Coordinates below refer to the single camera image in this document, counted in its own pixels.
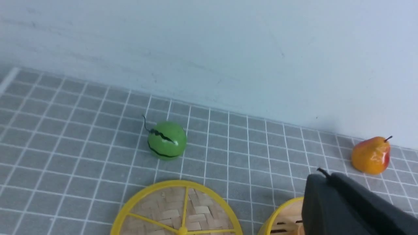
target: yellow plastic rim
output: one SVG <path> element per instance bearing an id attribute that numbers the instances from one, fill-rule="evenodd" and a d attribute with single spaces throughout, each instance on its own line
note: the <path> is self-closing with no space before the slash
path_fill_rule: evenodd
<path id="1" fill-rule="evenodd" d="M 183 218 L 181 221 L 181 227 L 179 230 L 174 229 L 172 227 L 169 227 L 165 224 L 162 224 L 160 222 L 148 219 L 146 217 L 143 217 L 141 215 L 137 215 L 137 214 L 133 214 L 130 213 L 131 209 L 143 198 L 145 198 L 147 195 L 158 191 L 160 189 L 164 189 L 164 188 L 168 188 L 168 187 L 184 187 L 185 188 L 185 196 L 184 196 L 184 207 L 183 207 Z M 207 195 L 209 195 L 215 202 L 217 202 L 222 209 L 224 209 L 224 211 L 226 212 L 226 214 L 228 215 L 229 219 L 231 220 L 231 223 L 233 225 L 233 229 L 215 229 L 215 230 L 198 230 L 198 231 L 190 231 L 188 232 L 186 229 L 186 208 L 187 208 L 187 197 L 188 197 L 188 189 L 189 188 L 193 188 L 193 189 L 197 189 Z M 131 199 L 129 199 L 129 201 L 122 207 L 122 209 L 120 210 L 120 212 L 117 214 L 117 217 L 115 219 L 115 222 L 113 223 L 112 226 L 112 230 L 110 231 L 110 235 L 120 235 L 120 229 L 122 228 L 123 222 L 125 221 L 125 218 L 127 216 L 132 216 L 132 217 L 136 217 L 140 220 L 144 220 L 146 222 L 155 224 L 157 226 L 163 227 L 175 234 L 178 235 L 192 235 L 192 234 L 203 234 L 203 233 L 215 233 L 215 232 L 234 232 L 236 235 L 242 235 L 242 230 L 241 230 L 241 226 L 240 223 L 238 221 L 237 216 L 235 215 L 235 213 L 233 212 L 233 210 L 231 209 L 231 207 L 214 191 L 212 191 L 209 188 L 206 188 L 205 186 L 195 183 L 195 182 L 191 182 L 191 181 L 186 181 L 186 180 L 168 180 L 168 181 L 163 181 L 160 183 L 156 183 L 153 184 L 151 186 L 148 186 L 146 188 L 144 188 L 143 190 L 139 191 L 137 194 L 135 194 L 133 197 L 131 197 Z"/>
<path id="2" fill-rule="evenodd" d="M 297 201 L 303 200 L 303 197 L 295 197 L 293 199 L 288 200 L 287 202 L 281 204 L 279 208 L 276 209 L 276 211 L 270 216 L 266 230 L 265 235 L 269 235 L 271 232 L 271 227 L 273 227 L 274 219 L 280 214 L 280 212 L 283 210 L 283 208 L 287 207 L 288 205 L 295 203 Z"/>

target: yellow basket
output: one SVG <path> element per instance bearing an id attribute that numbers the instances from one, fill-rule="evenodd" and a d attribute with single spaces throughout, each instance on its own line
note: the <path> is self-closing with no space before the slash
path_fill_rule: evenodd
<path id="1" fill-rule="evenodd" d="M 302 223 L 303 197 L 283 203 L 258 231 L 258 235 L 304 235 Z"/>
<path id="2" fill-rule="evenodd" d="M 124 205 L 110 235 L 242 235 L 231 207 L 214 191 L 185 180 L 146 187 Z"/>

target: tiled floor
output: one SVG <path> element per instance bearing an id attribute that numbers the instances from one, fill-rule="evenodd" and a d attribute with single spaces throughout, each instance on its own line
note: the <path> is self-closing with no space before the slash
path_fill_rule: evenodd
<path id="1" fill-rule="evenodd" d="M 1 234 L 108 234 L 129 197 L 167 179 L 215 190 L 252 234 L 319 166 L 418 215 L 415 151 L 392 148 L 389 169 L 366 176 L 353 138 L 28 71 L 0 95 Z M 142 114 L 184 126 L 183 157 L 150 155 Z"/>

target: yellow spoke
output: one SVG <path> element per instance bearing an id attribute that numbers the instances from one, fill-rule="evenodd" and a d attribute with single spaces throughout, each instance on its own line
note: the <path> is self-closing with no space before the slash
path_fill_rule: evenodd
<path id="1" fill-rule="evenodd" d="M 189 187 L 186 186 L 186 192 L 184 193 L 184 205 L 183 205 L 183 219 L 181 220 L 181 226 L 186 226 L 186 210 L 187 210 L 187 197 L 189 195 Z"/>
<path id="2" fill-rule="evenodd" d="M 190 231 L 190 232 L 187 232 L 187 235 L 203 234 L 203 233 L 215 233 L 215 232 L 235 232 L 235 229 L 213 229 L 213 230 Z"/>
<path id="3" fill-rule="evenodd" d="M 157 222 L 155 220 L 150 220 L 147 217 L 143 217 L 142 215 L 137 215 L 137 214 L 133 214 L 133 213 L 128 213 L 128 215 L 129 216 L 132 216 L 132 217 L 135 217 L 135 218 L 138 218 L 138 219 L 141 219 L 141 220 L 144 220 L 144 221 L 147 221 L 147 222 L 149 222 L 151 224 L 155 224 L 155 225 L 158 225 L 160 227 L 163 227 L 163 228 L 165 228 L 165 229 L 167 229 L 169 231 L 174 232 L 175 234 L 177 234 L 177 232 L 178 232 L 176 229 L 173 229 L 172 227 L 169 227 L 169 226 L 167 226 L 167 225 L 165 225 L 163 223 Z"/>

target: white wall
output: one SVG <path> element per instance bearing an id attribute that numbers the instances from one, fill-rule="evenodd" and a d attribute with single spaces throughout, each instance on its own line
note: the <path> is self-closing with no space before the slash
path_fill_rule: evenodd
<path id="1" fill-rule="evenodd" d="M 0 61 L 418 148 L 416 0 L 0 0 Z"/>

